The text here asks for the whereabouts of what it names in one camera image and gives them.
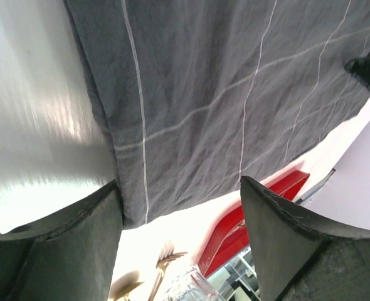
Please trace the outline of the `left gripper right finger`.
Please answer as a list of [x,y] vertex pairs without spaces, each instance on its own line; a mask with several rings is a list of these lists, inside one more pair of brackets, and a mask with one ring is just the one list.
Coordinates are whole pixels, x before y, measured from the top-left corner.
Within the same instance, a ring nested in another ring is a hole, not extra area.
[[370,300],[370,230],[321,216],[248,176],[240,187],[262,300]]

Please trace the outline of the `grey checked cloth napkin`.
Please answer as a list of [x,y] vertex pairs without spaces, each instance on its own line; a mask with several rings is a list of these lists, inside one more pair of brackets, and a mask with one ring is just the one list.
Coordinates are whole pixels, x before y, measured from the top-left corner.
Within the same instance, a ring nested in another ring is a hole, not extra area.
[[370,1],[66,1],[124,228],[262,180],[356,116]]

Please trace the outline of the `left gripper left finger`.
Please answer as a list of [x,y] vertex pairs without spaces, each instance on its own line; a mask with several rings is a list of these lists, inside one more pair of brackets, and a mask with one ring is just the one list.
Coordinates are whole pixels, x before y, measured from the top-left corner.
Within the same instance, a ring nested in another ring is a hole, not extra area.
[[0,300],[107,300],[120,235],[115,181],[0,234]]

